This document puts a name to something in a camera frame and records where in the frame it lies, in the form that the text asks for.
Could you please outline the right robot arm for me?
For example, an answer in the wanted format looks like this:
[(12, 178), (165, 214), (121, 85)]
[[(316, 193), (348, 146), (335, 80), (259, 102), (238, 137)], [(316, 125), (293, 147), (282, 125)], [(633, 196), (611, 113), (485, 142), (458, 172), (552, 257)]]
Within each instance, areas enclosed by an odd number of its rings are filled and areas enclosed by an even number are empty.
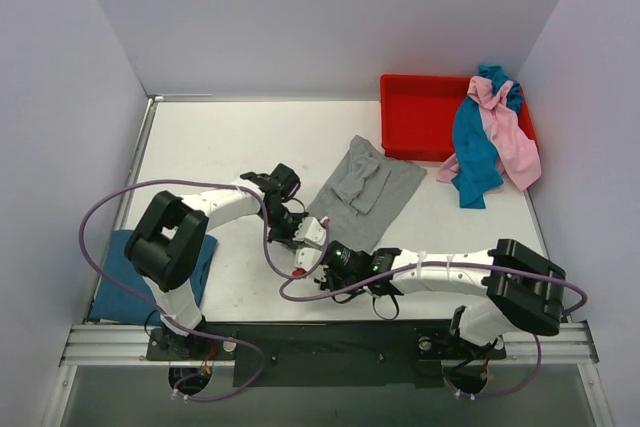
[(333, 241), (315, 280), (322, 291), (345, 289), (375, 298), (415, 293), (475, 297), (474, 305), (455, 309), (446, 343), (458, 356), (469, 356), (508, 332), (551, 337), (563, 317), (565, 271), (513, 239), (474, 253), (427, 254), (400, 248), (372, 253)]

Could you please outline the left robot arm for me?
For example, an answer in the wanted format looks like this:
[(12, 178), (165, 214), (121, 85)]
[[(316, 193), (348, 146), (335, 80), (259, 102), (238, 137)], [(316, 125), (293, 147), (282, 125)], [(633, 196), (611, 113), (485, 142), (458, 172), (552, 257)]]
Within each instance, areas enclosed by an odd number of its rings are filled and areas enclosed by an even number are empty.
[(190, 277), (206, 233), (256, 215), (263, 221), (268, 243), (290, 250), (300, 247), (295, 234), (306, 214), (286, 207), (300, 187), (299, 176), (280, 163), (270, 173), (247, 172), (200, 193), (177, 196), (161, 191), (152, 198), (124, 253), (163, 311), (163, 337), (180, 357), (193, 359), (205, 349), (206, 335), (200, 329), (204, 318)]

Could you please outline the grey t shirt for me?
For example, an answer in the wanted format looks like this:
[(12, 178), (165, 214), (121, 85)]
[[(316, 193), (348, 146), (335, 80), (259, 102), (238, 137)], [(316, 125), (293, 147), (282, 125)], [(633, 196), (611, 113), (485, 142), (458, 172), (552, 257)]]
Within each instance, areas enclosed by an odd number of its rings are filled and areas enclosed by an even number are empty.
[(425, 177), (425, 169), (388, 158), (355, 136), (308, 212), (329, 219), (332, 240), (371, 252)]

